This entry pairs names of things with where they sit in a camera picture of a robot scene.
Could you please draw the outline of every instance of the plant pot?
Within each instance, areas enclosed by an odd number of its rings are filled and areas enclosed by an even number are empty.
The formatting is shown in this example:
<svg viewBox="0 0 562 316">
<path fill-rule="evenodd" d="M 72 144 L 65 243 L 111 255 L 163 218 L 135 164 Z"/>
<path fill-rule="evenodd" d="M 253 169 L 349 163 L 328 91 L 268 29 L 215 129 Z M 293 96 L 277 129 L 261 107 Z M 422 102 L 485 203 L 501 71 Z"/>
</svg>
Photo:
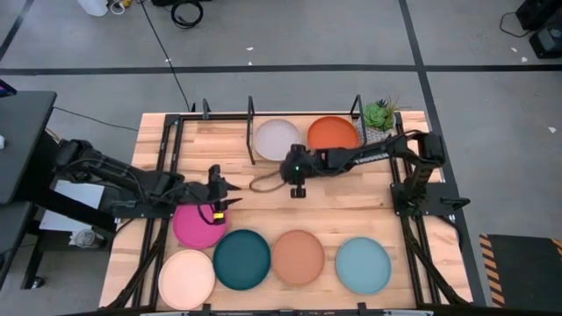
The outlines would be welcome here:
<svg viewBox="0 0 562 316">
<path fill-rule="evenodd" d="M 396 125 L 396 117 L 395 116 L 393 116 L 393 126 L 394 125 Z M 362 146 L 363 144 L 371 144 L 371 143 L 386 140 L 386 138 L 388 138 L 388 136 L 390 136 L 393 133 L 392 129 L 390 129 L 386 132 L 381 132 L 378 129 L 366 126 L 365 131 L 367 132 L 367 141 L 364 142 L 363 127 L 362 127 L 362 124 L 361 124 L 361 119 L 358 119 L 355 122 L 355 128 L 357 129 L 357 133 L 359 134 L 360 146 Z"/>
</svg>

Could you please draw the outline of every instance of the white plate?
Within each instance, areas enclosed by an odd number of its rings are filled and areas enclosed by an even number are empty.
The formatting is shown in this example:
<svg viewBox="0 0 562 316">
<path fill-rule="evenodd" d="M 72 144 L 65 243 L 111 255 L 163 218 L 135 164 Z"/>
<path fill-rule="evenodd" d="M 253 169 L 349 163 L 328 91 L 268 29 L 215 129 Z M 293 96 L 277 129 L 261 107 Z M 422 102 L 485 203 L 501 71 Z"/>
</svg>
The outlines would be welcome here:
<svg viewBox="0 0 562 316">
<path fill-rule="evenodd" d="M 254 134 L 254 148 L 263 158 L 281 162 L 292 144 L 300 144 L 299 129 L 288 120 L 270 119 L 261 124 Z"/>
</svg>

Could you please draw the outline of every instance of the black mat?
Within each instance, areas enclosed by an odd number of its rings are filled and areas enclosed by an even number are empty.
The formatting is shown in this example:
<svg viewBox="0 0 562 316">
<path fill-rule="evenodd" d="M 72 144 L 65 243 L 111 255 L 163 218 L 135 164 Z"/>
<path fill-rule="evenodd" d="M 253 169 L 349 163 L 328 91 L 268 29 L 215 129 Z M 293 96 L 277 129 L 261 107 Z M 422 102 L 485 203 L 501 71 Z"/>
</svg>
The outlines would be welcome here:
<svg viewBox="0 0 562 316">
<path fill-rule="evenodd" d="M 496 307 L 562 312 L 562 242 L 480 235 Z"/>
</svg>

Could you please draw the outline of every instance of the potted plant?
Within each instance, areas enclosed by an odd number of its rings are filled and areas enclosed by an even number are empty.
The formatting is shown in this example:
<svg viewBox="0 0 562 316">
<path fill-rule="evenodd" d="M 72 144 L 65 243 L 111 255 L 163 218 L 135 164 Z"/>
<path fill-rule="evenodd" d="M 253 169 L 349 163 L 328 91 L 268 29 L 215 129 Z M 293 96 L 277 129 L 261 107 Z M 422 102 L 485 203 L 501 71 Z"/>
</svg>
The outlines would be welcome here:
<svg viewBox="0 0 562 316">
<path fill-rule="evenodd" d="M 365 144 L 385 140 L 393 132 L 395 123 L 394 111 L 398 109 L 397 102 L 398 99 L 393 100 L 388 96 L 386 99 L 380 99 L 375 103 L 367 104 L 363 113 L 365 130 L 367 132 Z M 359 141 L 363 144 L 364 136 L 361 124 L 361 119 L 358 119 L 355 127 L 359 133 Z"/>
</svg>

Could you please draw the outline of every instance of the light blue plate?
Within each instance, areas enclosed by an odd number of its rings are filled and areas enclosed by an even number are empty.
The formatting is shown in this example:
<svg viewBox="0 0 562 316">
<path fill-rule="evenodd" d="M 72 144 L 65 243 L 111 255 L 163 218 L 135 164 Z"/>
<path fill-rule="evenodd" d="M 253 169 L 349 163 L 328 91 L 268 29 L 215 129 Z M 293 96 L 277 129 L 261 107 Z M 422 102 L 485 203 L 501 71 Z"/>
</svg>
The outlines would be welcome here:
<svg viewBox="0 0 562 316">
<path fill-rule="evenodd" d="M 386 250 L 366 237 L 345 241 L 337 252 L 335 269 L 343 285 L 357 294 L 382 291 L 393 273 Z"/>
</svg>

